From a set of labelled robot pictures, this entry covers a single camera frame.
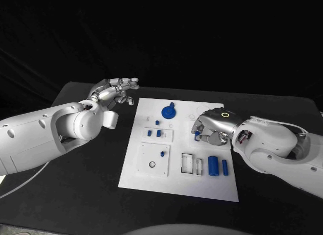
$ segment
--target black curtain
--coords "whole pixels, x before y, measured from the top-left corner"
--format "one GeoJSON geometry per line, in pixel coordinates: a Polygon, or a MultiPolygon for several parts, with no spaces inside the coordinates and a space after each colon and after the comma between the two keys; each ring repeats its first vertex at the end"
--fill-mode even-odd
{"type": "Polygon", "coordinates": [[[0,119],[70,81],[312,98],[323,111],[323,15],[215,5],[0,1],[0,119]]]}

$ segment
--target robotic hand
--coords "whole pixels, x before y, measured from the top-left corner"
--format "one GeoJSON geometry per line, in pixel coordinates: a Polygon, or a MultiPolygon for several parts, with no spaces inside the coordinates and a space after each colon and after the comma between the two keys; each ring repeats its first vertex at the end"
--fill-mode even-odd
{"type": "Polygon", "coordinates": [[[212,145],[233,142],[248,166],[280,177],[289,184],[323,198],[323,136],[302,127],[251,117],[243,121],[224,108],[204,112],[192,133],[197,141],[212,145]],[[300,129],[292,132],[283,125],[300,129]],[[208,128],[214,133],[202,135],[208,128]]]}
{"type": "Polygon", "coordinates": [[[101,127],[116,128],[116,103],[129,102],[126,90],[137,78],[103,80],[88,98],[0,121],[0,176],[32,169],[88,143],[101,127]]]}

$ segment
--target blue component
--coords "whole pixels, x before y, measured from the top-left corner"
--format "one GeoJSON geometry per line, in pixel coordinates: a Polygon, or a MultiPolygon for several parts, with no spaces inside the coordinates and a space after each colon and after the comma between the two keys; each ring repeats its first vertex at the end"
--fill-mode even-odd
{"type": "Polygon", "coordinates": [[[223,171],[224,175],[228,176],[227,160],[223,160],[223,171]]]}
{"type": "Polygon", "coordinates": [[[176,116],[175,103],[171,103],[171,106],[166,106],[162,110],[162,115],[166,119],[172,119],[176,116]]]}
{"type": "Polygon", "coordinates": [[[201,132],[199,131],[197,131],[195,132],[195,141],[199,141],[199,140],[197,140],[197,137],[201,135],[201,132]]]}
{"type": "Polygon", "coordinates": [[[218,157],[210,156],[210,175],[218,176],[220,175],[220,165],[218,165],[218,157]]]}

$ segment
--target white cable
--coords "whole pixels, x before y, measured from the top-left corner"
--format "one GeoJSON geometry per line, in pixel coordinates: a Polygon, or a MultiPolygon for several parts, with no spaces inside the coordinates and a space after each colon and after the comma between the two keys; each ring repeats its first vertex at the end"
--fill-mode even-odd
{"type": "Polygon", "coordinates": [[[45,166],[42,167],[42,169],[37,172],[37,174],[12,190],[9,191],[5,195],[0,196],[0,199],[3,197],[6,197],[11,193],[14,193],[18,189],[21,189],[28,183],[29,181],[39,175],[39,173],[42,172],[42,170],[45,169],[47,165],[50,164],[50,162],[45,164],[45,166]]]}
{"type": "Polygon", "coordinates": [[[269,120],[269,119],[256,117],[256,116],[251,116],[251,118],[254,118],[254,119],[257,119],[257,120],[261,120],[261,121],[267,121],[267,122],[273,122],[273,123],[277,123],[277,124],[283,124],[283,125],[287,125],[287,126],[295,126],[295,127],[298,127],[305,133],[309,133],[309,131],[308,131],[305,128],[302,128],[300,126],[293,125],[293,124],[290,124],[290,123],[280,122],[280,121],[273,121],[273,120],[269,120]]]}

